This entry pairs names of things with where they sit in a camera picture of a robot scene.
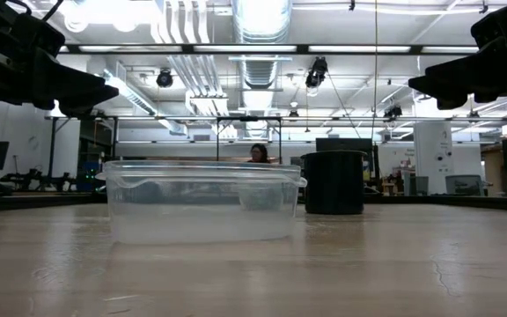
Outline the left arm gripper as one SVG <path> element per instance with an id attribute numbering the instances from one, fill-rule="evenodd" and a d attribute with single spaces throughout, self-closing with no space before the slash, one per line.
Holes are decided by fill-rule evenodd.
<path id="1" fill-rule="evenodd" d="M 0 30 L 0 101 L 52 108 L 68 117 L 89 114 L 104 101 L 119 95 L 115 87 L 92 74 L 61 65 L 40 48 L 27 48 Z"/>

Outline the person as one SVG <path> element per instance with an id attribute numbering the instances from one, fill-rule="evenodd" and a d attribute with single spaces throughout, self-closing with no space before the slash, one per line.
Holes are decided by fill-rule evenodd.
<path id="1" fill-rule="evenodd" d="M 250 149 L 250 156 L 249 163 L 270 163 L 267 147 L 263 144 L 253 144 Z"/>

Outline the silver ventilation duct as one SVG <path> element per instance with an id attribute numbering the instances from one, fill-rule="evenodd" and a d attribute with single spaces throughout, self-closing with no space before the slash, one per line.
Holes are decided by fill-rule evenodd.
<path id="1" fill-rule="evenodd" d="M 231 0 L 235 41 L 239 44 L 284 44 L 288 40 L 292 0 Z M 245 85 L 268 89 L 276 80 L 276 55 L 254 55 L 239 64 Z"/>

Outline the black enamel mug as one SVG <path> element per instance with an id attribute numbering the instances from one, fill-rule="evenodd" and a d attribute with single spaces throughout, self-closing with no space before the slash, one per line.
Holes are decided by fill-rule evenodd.
<path id="1" fill-rule="evenodd" d="M 305 154 L 305 211 L 318 215 L 358 215 L 364 211 L 362 151 Z"/>

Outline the rectangular clear plastic container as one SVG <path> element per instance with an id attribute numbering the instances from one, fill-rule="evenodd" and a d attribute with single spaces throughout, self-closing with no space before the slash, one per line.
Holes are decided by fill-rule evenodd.
<path id="1" fill-rule="evenodd" d="M 97 178 L 125 244 L 280 239 L 307 184 L 299 166 L 223 161 L 109 161 Z"/>

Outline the white pillar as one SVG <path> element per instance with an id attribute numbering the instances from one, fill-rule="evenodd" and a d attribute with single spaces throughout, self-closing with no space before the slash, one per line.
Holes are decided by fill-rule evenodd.
<path id="1" fill-rule="evenodd" d="M 430 194 L 446 194 L 446 177 L 454 171 L 450 123 L 416 123 L 414 146 L 416 175 L 428 178 Z"/>

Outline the grey bin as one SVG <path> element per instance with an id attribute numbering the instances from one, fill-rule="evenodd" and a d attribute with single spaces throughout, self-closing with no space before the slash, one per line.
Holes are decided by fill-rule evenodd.
<path id="1" fill-rule="evenodd" d="M 461 174 L 445 177 L 448 195 L 484 196 L 484 184 L 480 175 Z"/>

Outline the blue box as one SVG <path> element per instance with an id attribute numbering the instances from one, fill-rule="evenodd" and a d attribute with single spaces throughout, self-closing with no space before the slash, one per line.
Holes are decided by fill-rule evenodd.
<path id="1" fill-rule="evenodd" d="M 77 172 L 77 190 L 83 192 L 97 192 L 104 185 L 104 181 L 97 179 L 100 173 L 99 162 L 83 162 Z"/>

